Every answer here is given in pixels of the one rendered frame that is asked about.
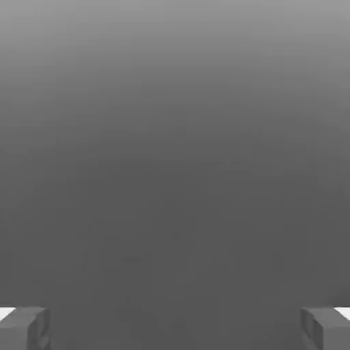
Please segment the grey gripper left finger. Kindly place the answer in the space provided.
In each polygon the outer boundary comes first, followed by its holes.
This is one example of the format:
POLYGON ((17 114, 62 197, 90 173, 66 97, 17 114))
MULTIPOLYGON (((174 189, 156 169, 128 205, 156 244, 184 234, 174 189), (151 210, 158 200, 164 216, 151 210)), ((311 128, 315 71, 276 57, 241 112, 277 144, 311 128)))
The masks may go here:
POLYGON ((51 312, 40 306, 0 306, 0 350, 51 350, 51 312))

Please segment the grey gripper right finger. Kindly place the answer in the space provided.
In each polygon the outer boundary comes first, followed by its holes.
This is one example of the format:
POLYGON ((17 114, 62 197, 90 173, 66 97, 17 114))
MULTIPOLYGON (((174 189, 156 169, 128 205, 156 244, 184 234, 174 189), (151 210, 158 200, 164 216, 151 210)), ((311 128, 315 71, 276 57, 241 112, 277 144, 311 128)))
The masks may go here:
POLYGON ((350 350, 350 307, 302 308, 304 350, 350 350))

